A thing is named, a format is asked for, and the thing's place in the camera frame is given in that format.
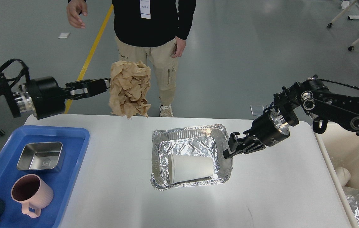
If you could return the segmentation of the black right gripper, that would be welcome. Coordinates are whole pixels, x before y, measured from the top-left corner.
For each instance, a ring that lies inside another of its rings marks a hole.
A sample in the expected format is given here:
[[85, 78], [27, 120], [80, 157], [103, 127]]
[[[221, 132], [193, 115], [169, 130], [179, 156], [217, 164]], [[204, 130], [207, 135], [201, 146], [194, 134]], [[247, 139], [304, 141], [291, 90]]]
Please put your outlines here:
[[223, 152], [223, 156], [229, 159], [263, 150], [266, 146], [274, 146], [290, 136], [289, 126], [281, 114], [275, 111], [265, 112], [253, 121], [251, 133], [246, 131], [244, 134], [230, 134], [229, 148]]

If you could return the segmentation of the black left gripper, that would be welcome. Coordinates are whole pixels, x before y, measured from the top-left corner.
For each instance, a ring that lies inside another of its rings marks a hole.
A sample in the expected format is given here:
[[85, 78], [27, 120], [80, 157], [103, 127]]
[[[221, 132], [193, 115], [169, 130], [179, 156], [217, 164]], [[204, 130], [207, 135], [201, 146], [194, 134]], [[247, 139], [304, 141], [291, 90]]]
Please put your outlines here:
[[34, 116], [40, 120], [64, 113], [65, 100], [93, 97], [110, 89], [110, 78], [84, 79], [59, 87], [53, 77], [31, 79], [25, 84], [34, 107]]

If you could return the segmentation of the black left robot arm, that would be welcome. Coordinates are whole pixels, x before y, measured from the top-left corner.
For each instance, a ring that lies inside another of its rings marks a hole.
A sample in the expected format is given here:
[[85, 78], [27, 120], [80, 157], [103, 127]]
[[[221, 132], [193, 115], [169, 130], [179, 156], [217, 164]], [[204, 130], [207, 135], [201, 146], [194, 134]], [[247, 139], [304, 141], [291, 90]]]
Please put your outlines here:
[[0, 97], [14, 118], [31, 112], [37, 119], [63, 113], [67, 100], [93, 97], [110, 89], [110, 78], [66, 83], [62, 88], [53, 77], [31, 79], [29, 68], [20, 59], [10, 59], [0, 67]]

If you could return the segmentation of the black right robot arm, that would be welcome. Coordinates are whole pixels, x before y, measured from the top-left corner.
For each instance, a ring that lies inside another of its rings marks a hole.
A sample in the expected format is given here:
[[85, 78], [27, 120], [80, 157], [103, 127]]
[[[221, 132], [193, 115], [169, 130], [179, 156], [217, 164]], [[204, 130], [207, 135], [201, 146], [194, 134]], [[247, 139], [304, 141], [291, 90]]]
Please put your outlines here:
[[[359, 136], [359, 97], [332, 93], [325, 82], [325, 79], [314, 75], [304, 82], [282, 87], [249, 130], [230, 134], [224, 158], [260, 151], [287, 139], [290, 136], [289, 127], [299, 124], [294, 112], [298, 107], [312, 118], [315, 133], [323, 134], [327, 123], [332, 121]], [[345, 86], [359, 90], [356, 86]]]

